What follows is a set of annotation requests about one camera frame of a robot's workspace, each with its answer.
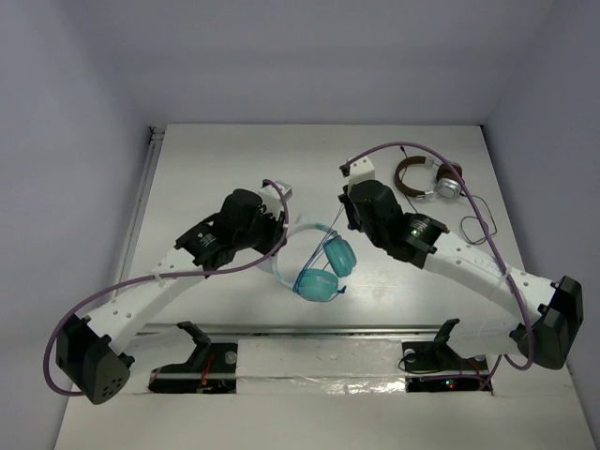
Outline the teal cat-ear headphones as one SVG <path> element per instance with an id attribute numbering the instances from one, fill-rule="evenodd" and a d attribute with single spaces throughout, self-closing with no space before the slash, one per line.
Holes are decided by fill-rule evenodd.
<path id="1" fill-rule="evenodd" d="M 346 292 L 340 281 L 349 277 L 357 264 L 351 244 L 334 228 L 338 216 L 331 225 L 310 221 L 301 214 L 288 230 L 287 238 L 304 232 L 320 232 L 322 239 L 294 280 L 286 279 L 278 267 L 278 256 L 270 257 L 261 269 L 276 277 L 289 291 L 312 303 L 328 303 Z"/>

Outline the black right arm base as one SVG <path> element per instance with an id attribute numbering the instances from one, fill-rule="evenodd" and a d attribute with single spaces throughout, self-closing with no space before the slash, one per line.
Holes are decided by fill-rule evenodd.
<path id="1" fill-rule="evenodd" d="M 408 393 L 493 391 L 487 360 L 462 358 L 449 346 L 450 333 L 459 319 L 446 321 L 430 341 L 402 343 L 397 366 L 406 378 Z"/>

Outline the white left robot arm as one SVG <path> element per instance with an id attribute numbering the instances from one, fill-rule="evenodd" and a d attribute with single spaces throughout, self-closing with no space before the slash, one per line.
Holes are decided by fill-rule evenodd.
<path id="1" fill-rule="evenodd" d="M 201 368 L 209 338 L 191 323 L 172 335 L 140 337 L 160 311 L 191 287 L 214 276 L 239 273 L 274 256 L 286 242 L 290 186 L 264 180 L 256 191 L 229 194 L 216 213 L 179 236 L 163 259 L 142 277 L 121 281 L 82 300 L 52 331 L 43 355 L 43 376 L 57 394 L 50 374 L 55 364 L 76 386 L 74 396 L 99 405 L 112 399 L 142 369 L 144 353 L 165 351 L 187 369 Z M 176 351 L 173 338 L 183 339 Z"/>

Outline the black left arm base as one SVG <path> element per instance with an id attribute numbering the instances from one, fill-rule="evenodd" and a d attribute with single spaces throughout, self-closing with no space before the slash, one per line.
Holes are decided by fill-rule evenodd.
<path id="1" fill-rule="evenodd" d="M 148 389 L 154 394 L 235 394 L 237 342 L 214 342 L 196 324 L 177 328 L 192 338 L 193 351 L 185 362 L 151 372 Z"/>

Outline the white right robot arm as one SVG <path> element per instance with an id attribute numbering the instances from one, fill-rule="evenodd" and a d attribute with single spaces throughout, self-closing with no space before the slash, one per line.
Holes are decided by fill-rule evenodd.
<path id="1" fill-rule="evenodd" d="M 440 221 L 402 210 L 391 188 L 377 180 L 343 187 L 351 229 L 393 259 L 451 279 L 481 295 L 508 317 L 478 322 L 449 319 L 433 340 L 434 360 L 454 368 L 479 354 L 520 354 L 542 368 L 558 370 L 566 362 L 583 323 L 581 284 L 500 267 Z"/>

